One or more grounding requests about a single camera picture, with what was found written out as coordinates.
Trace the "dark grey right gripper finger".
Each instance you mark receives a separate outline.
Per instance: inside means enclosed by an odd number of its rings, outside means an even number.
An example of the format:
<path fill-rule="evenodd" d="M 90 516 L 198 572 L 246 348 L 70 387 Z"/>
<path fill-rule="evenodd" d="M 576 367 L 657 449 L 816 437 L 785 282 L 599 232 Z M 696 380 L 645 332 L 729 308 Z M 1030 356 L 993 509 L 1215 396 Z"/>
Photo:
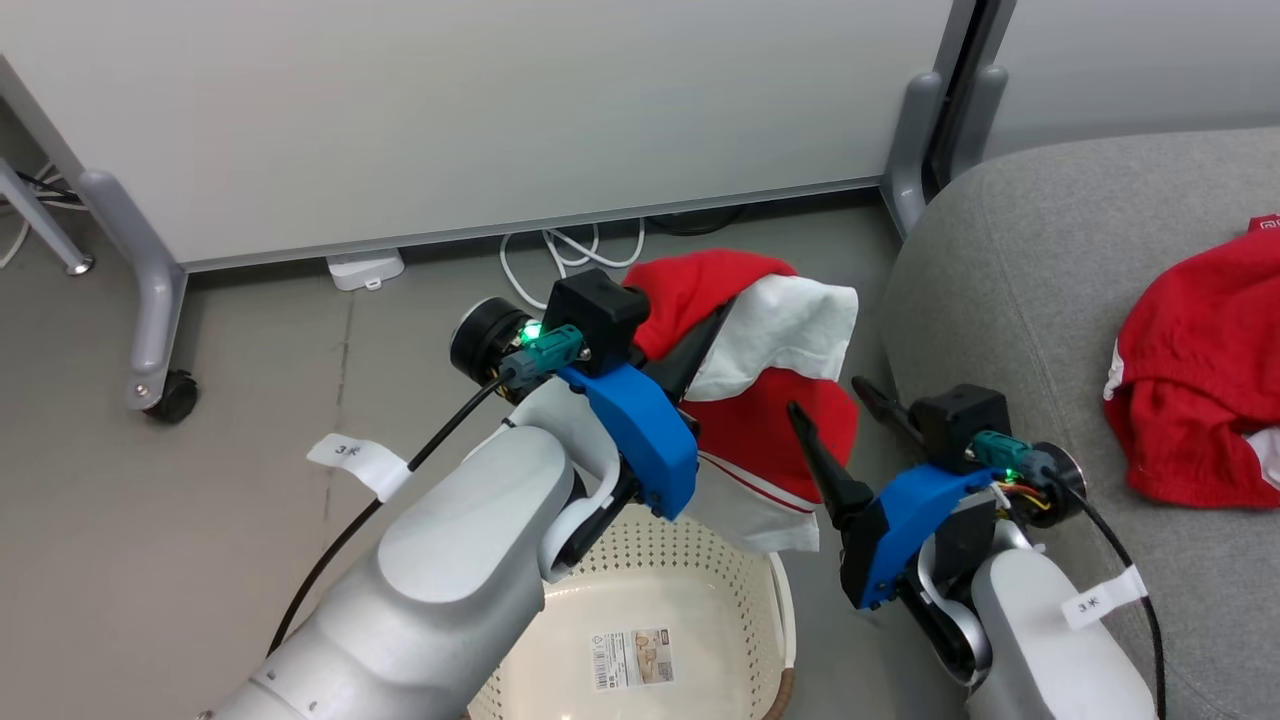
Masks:
<path fill-rule="evenodd" d="M 855 480 L 845 465 L 828 451 L 818 425 L 799 404 L 790 402 L 787 414 L 813 483 L 820 493 L 835 529 L 849 530 L 870 507 L 876 498 L 874 491 L 867 483 Z"/>
<path fill-rule="evenodd" d="M 897 439 L 904 443 L 924 442 L 908 410 L 897 400 L 877 388 L 868 378 L 864 375 L 852 377 L 851 388 L 872 419 L 887 427 Z"/>

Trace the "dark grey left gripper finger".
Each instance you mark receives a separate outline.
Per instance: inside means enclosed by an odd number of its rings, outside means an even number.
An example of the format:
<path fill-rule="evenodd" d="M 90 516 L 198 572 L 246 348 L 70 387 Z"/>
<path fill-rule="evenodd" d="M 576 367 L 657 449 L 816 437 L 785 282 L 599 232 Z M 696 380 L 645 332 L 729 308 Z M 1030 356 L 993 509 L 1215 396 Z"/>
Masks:
<path fill-rule="evenodd" d="M 736 299 L 731 299 L 716 307 L 662 357 L 648 357 L 648 377 L 673 405 L 684 401 L 735 302 Z"/>

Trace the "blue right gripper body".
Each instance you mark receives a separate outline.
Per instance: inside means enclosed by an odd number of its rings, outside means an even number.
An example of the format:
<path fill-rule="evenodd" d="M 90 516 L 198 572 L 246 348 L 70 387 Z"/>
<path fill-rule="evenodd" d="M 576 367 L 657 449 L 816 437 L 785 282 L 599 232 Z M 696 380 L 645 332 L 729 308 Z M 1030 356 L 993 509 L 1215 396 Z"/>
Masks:
<path fill-rule="evenodd" d="M 948 519 L 952 510 L 995 479 L 979 468 L 955 474 L 933 464 L 899 473 L 878 495 L 859 480 L 838 482 L 841 587 L 855 609 L 874 609 L 896 594 L 908 561 Z"/>

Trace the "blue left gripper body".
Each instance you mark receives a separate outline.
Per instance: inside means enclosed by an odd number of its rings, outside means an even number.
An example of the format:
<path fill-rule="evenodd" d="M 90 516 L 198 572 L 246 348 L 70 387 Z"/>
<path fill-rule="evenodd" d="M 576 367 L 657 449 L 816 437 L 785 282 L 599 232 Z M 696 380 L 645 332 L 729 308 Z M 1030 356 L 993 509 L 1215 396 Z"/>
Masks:
<path fill-rule="evenodd" d="M 558 377 L 585 392 L 589 407 L 637 478 L 645 505 L 676 521 L 695 492 L 698 442 L 664 391 L 627 364 L 602 375 L 566 366 Z"/>

